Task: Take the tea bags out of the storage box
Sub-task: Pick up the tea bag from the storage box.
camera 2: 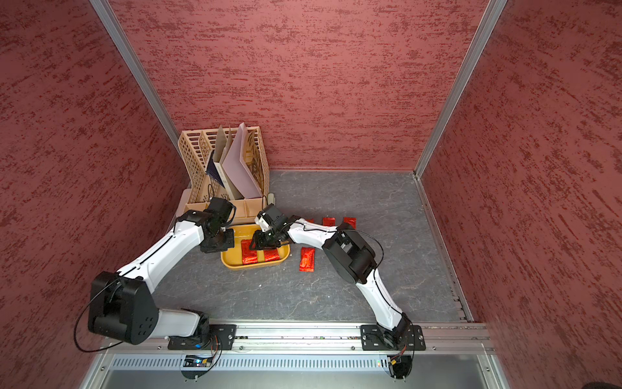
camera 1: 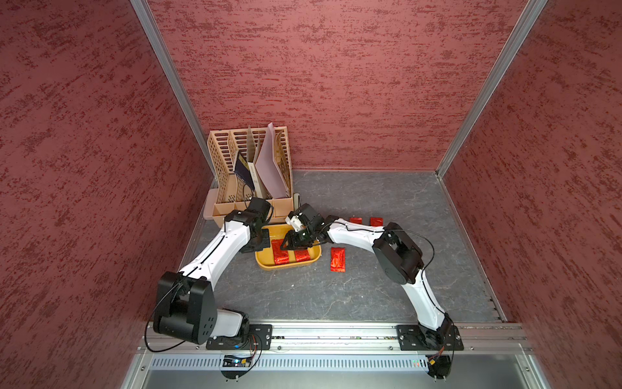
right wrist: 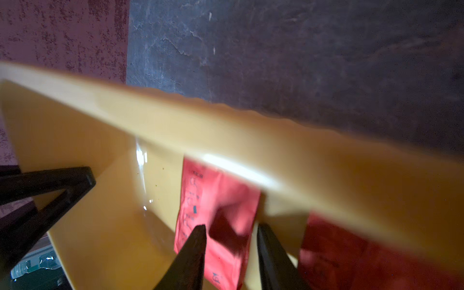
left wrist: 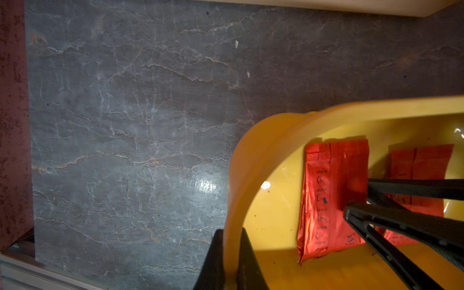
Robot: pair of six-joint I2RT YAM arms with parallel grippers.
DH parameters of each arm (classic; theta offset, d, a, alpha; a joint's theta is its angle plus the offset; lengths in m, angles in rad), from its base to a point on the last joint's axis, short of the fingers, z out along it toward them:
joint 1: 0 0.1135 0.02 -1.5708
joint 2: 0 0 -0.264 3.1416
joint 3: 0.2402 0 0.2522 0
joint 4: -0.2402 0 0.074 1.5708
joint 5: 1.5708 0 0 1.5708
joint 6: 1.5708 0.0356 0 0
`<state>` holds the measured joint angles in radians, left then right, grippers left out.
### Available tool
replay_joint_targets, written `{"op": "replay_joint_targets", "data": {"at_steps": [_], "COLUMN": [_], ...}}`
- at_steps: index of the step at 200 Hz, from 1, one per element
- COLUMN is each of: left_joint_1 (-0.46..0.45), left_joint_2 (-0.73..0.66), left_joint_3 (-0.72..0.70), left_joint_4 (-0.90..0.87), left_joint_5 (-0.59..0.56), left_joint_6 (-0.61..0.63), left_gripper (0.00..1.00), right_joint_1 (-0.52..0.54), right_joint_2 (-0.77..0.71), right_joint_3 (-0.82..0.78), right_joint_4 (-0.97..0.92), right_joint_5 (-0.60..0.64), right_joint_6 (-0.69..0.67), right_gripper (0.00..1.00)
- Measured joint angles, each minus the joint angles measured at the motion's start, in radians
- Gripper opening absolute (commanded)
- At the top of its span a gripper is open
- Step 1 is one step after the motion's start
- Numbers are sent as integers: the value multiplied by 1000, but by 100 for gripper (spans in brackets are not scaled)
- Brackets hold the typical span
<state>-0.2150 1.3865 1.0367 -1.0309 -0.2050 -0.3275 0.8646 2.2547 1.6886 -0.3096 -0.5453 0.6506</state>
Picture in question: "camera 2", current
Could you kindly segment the yellow plastic storage tray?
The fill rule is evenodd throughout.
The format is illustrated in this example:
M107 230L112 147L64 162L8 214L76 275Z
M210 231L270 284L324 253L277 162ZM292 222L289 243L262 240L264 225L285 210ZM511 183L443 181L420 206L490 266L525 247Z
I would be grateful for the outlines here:
M234 248L231 248L220 255L222 264L224 264L230 270L237 271L275 266L277 264L281 264L283 261L285 261L286 258L288 258L288 256L290 256L291 249L289 245L281 246L277 249L280 253L280 260L274 262L265 262L263 251L257 251L259 256L259 262L257 264L243 266L241 255L241 241L245 239L252 239L254 232L261 229L258 225L236 225L233 226L233 230L235 232Z

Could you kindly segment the red tea bag printed front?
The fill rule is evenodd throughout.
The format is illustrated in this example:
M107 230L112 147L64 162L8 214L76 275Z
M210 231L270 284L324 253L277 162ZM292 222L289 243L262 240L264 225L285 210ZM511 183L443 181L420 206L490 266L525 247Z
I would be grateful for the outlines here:
M334 217L323 217L322 218L322 225L323 226L327 226L327 227L336 226L336 220L335 220Z

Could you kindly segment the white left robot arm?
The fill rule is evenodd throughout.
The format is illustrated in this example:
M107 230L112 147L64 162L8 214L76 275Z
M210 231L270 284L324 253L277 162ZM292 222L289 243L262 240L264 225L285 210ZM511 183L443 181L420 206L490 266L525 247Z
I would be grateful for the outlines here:
M206 347L212 342L212 335L204 313L160 309L152 294L192 249L220 253L234 246L235 233L228 227L226 217L213 212L186 212L137 259L116 272L102 272L95 278L87 307L89 332L132 345L168 338L190 348Z

